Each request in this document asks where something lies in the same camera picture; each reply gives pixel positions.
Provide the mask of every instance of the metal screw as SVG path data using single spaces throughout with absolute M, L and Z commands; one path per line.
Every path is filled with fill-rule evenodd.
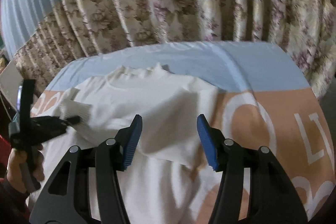
M 266 147 L 266 146 L 262 146 L 262 147 L 260 148 L 260 150 L 261 150 L 261 152 L 263 152 L 263 153 L 265 153 L 265 154 L 267 154 L 267 153 L 269 152 L 269 148 Z
M 69 151 L 70 153 L 76 153 L 78 151 L 79 147 L 77 145 L 71 146 Z
M 115 144 L 115 142 L 116 142 L 116 141 L 115 141 L 115 139 L 112 139 L 112 138 L 111 138 L 111 139 L 108 139 L 108 140 L 106 140 L 106 144 L 107 144 L 107 145 L 114 145 L 114 144 Z
M 234 144 L 234 142 L 233 142 L 233 140 L 231 140 L 231 139 L 226 139 L 226 140 L 224 141 L 224 144 L 227 145 L 227 146 L 231 146 L 231 145 Z

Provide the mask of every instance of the light blue bedsheet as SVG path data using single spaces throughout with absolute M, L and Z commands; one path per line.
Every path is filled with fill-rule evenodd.
M 183 42 L 126 48 L 82 58 L 64 67 L 48 90 L 66 90 L 118 66 L 147 68 L 160 63 L 180 75 L 199 77 L 222 90 L 294 90 L 309 87 L 291 58 L 266 42 Z

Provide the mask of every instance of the floral curtain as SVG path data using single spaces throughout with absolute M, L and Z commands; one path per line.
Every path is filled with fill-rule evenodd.
M 268 41 L 322 97 L 335 74 L 335 0 L 62 0 L 14 56 L 39 93 L 69 62 L 179 41 Z

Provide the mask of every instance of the white sweater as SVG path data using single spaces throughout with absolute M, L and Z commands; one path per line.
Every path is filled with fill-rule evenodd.
M 45 144 L 46 179 L 70 146 L 97 146 L 140 114 L 143 129 L 132 165 L 118 172 L 129 219 L 131 223 L 178 223 L 190 203 L 190 173 L 200 146 L 196 118 L 203 113 L 211 119 L 217 92 L 201 79 L 171 74 L 160 65 L 120 67 L 87 79 L 42 114 L 62 118 L 78 114 L 83 120 L 68 134 Z M 90 196 L 92 215 L 99 218 L 92 187 Z

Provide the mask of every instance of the person's arm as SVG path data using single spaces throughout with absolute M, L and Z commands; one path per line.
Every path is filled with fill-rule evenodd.
M 13 149 L 9 156 L 6 177 L 0 181 L 0 218 L 1 220 L 7 219 L 8 223 L 28 223 L 29 211 L 25 201 L 29 194 L 22 181 L 20 171 L 20 163 L 24 163 L 26 158 L 27 154 L 24 151 Z M 43 155 L 40 153 L 36 159 L 37 167 L 33 172 L 38 181 L 44 180 L 42 162 Z

